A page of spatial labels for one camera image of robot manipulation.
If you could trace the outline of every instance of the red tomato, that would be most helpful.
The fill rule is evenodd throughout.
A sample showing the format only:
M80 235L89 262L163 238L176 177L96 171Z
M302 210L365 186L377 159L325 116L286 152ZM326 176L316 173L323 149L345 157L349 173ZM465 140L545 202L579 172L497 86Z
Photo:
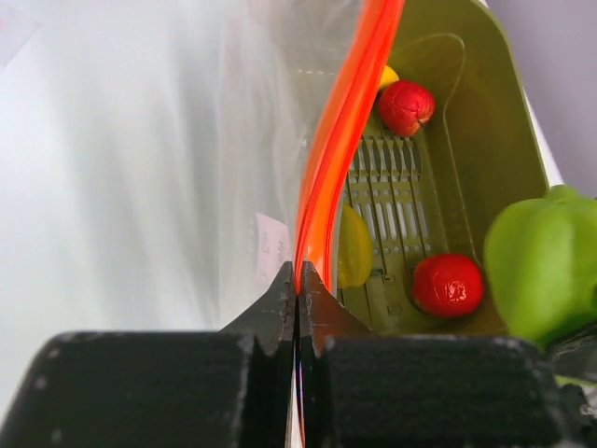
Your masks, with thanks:
M464 255L443 254L424 259L414 270L412 298L430 315L468 315L483 299L481 271Z

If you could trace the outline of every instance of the grey surface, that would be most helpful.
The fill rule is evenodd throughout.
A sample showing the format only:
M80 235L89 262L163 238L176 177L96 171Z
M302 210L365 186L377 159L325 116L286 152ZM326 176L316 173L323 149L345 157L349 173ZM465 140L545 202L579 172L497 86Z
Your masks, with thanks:
M488 0L564 182L597 197L597 3Z

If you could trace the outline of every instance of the toy pepper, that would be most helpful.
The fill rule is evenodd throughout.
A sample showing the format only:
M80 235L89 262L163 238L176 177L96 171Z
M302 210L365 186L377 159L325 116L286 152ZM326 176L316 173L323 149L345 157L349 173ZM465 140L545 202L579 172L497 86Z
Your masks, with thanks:
M545 348L597 321L597 201L559 185L495 220L484 265L512 336Z

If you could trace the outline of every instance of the white paper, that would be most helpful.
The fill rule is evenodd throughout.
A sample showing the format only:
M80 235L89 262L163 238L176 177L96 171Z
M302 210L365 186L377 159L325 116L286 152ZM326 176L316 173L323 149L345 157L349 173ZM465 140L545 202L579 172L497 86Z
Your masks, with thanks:
M0 70L16 56L38 27L31 17L0 3Z
M282 264L290 259L290 234L284 223L260 213L257 213L257 228L257 278L259 283L269 286Z

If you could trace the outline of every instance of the olive green container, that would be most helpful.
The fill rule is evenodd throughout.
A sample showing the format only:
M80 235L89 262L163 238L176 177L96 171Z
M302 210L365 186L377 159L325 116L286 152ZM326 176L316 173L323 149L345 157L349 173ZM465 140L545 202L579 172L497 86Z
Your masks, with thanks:
M380 334L504 333L487 288L474 314L450 321L410 297L419 261L451 252L482 265L497 214L548 187L504 33L475 0L407 0L388 64L430 90L437 109L400 139L374 106L343 194L368 224L373 271L338 300Z

